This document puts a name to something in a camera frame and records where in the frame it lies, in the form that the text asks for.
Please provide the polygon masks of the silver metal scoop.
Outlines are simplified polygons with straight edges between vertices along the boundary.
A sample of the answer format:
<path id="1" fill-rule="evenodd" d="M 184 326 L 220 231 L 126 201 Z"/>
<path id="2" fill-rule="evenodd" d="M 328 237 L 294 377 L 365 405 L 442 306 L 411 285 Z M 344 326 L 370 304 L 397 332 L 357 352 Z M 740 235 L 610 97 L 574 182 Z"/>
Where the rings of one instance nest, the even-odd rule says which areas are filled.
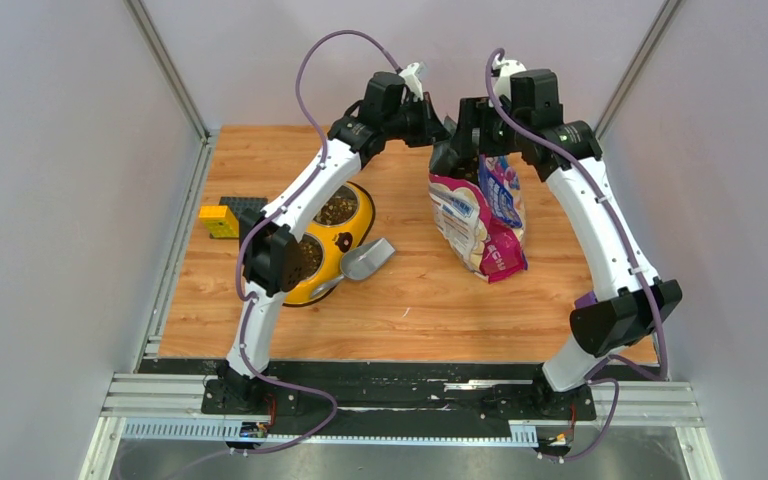
<path id="1" fill-rule="evenodd" d="M 363 281 L 381 269 L 396 253 L 395 247 L 386 239 L 379 238 L 369 244 L 360 245 L 347 252 L 339 263 L 339 274 L 316 287 L 310 298 L 314 299 L 336 287 L 341 281 Z"/>

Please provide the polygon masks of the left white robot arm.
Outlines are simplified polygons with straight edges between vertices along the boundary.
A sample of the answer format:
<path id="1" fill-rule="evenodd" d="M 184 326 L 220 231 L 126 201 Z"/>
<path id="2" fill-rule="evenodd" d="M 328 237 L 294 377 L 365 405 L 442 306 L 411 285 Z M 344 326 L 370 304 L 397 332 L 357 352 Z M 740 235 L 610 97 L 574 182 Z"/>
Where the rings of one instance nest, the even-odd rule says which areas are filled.
<path id="1" fill-rule="evenodd" d="M 235 266 L 243 311 L 226 360 L 241 375 L 228 388 L 228 400 L 243 413 L 258 411 L 266 386 L 258 379 L 270 361 L 270 345 L 287 294 L 302 280 L 300 243 L 309 224 L 332 195 L 390 140 L 409 147 L 431 146 L 448 133 L 424 91 L 414 62 L 398 72 L 377 72 L 364 96 L 323 136 L 323 145 L 298 177 L 271 203 L 247 210 L 240 220 Z"/>

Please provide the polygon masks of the colourful pet food bag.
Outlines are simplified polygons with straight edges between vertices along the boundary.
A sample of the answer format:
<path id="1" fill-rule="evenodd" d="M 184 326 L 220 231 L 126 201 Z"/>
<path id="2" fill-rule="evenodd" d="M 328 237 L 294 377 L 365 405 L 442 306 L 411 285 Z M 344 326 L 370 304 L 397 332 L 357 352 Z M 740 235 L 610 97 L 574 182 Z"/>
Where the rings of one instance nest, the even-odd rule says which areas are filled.
<path id="1" fill-rule="evenodd" d="M 438 142 L 428 193 L 437 230 L 470 273 L 492 284 L 529 268 L 520 179 L 506 155 L 462 158 Z"/>

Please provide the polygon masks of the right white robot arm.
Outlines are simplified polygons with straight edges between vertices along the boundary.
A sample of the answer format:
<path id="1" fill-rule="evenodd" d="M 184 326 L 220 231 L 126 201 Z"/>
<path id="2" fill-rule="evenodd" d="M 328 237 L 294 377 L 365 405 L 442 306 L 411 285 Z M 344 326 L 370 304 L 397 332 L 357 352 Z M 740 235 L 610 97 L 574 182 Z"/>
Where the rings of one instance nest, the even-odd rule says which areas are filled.
<path id="1" fill-rule="evenodd" d="M 486 96 L 461 100 L 457 120 L 447 124 L 451 137 L 431 166 L 453 173 L 480 156 L 518 153 L 570 221 L 593 286 L 570 314 L 569 339 L 530 392 L 535 411 L 552 418 L 569 407 L 570 390 L 623 349 L 660 334 L 683 293 L 677 281 L 661 278 L 634 239 L 591 127 L 565 121 L 556 74 L 494 61 L 485 82 Z"/>

